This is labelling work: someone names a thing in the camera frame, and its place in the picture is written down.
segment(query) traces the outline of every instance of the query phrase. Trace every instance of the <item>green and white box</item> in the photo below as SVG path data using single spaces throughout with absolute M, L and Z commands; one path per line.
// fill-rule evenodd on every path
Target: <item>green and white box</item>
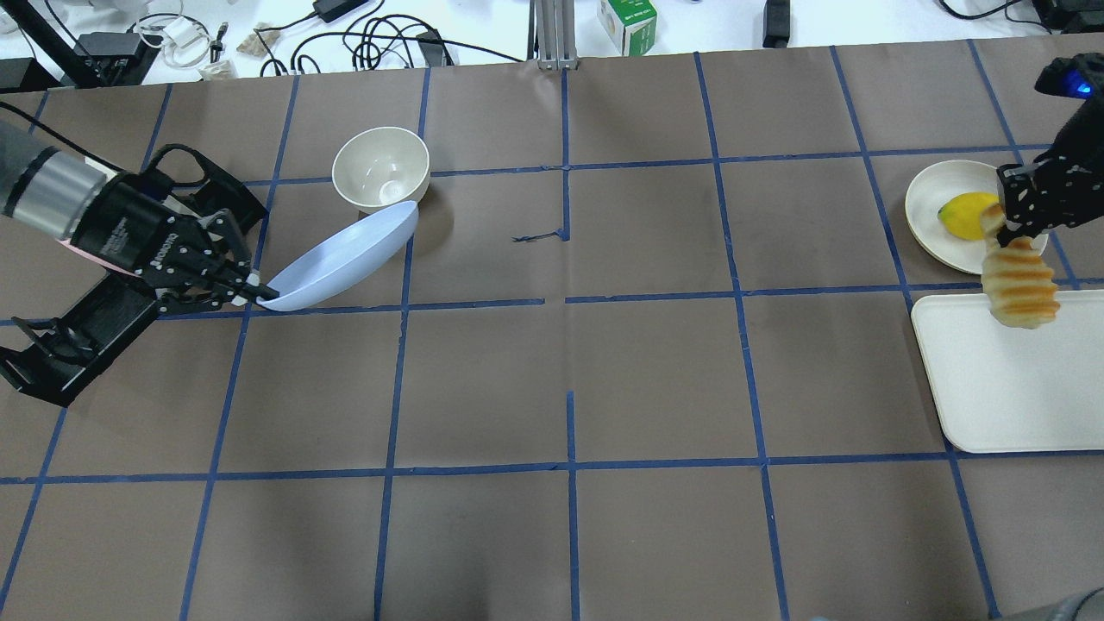
M 659 13 L 648 0 L 598 0 L 598 21 L 623 56 L 643 56 L 656 43 Z

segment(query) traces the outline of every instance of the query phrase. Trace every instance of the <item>yellow lemon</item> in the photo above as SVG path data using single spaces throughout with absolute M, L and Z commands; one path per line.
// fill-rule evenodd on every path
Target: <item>yellow lemon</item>
M 985 239 L 981 230 L 981 212 L 987 207 L 997 202 L 997 194 L 989 192 L 966 192 L 947 201 L 940 208 L 940 222 L 947 229 L 947 232 L 964 240 Z

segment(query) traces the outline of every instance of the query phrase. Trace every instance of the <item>croissant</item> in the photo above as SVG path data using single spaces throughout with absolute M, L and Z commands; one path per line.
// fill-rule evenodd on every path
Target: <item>croissant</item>
M 997 232 L 1005 224 L 998 203 L 981 212 L 986 253 L 981 262 L 981 291 L 989 296 L 989 312 L 1011 328 L 1034 329 L 1053 322 L 1061 306 L 1054 301 L 1054 271 L 1031 248 L 1029 238 L 1016 238 L 1001 248 Z

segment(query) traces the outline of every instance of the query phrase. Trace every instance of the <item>plate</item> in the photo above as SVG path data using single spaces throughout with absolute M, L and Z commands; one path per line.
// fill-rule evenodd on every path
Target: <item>plate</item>
M 958 239 L 943 227 L 940 208 L 966 192 L 999 194 L 996 167 L 980 161 L 953 159 L 933 164 L 912 180 L 904 197 L 904 213 L 909 230 L 932 256 L 967 274 L 980 274 L 985 259 L 985 241 Z M 1047 234 L 1037 236 L 1031 246 L 1042 252 Z
M 1009 328 L 985 294 L 912 308 L 943 432 L 972 453 L 1104 449 L 1104 291 L 1060 291 L 1058 318 Z
M 406 245 L 417 227 L 417 203 L 403 201 L 346 227 L 296 259 L 268 281 L 280 292 L 257 304 L 299 310 L 346 291 L 380 269 Z

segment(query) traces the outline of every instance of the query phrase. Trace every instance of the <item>brown table surface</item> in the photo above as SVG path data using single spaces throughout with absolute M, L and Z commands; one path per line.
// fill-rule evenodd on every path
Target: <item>brown table surface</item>
M 903 209 L 930 164 L 1044 149 L 1079 103 L 1038 72 L 1102 48 L 4 97 L 247 181 L 267 277 L 357 219 L 352 135 L 417 130 L 434 176 L 406 252 L 317 308 L 159 320 L 65 411 L 0 391 L 2 618 L 983 619 L 1104 585 L 1102 453 L 944 440 L 909 309 L 979 286 Z M 1060 285 L 1104 283 L 1102 231 L 1052 236 Z M 4 316 L 102 274 L 7 219 L 0 248 Z

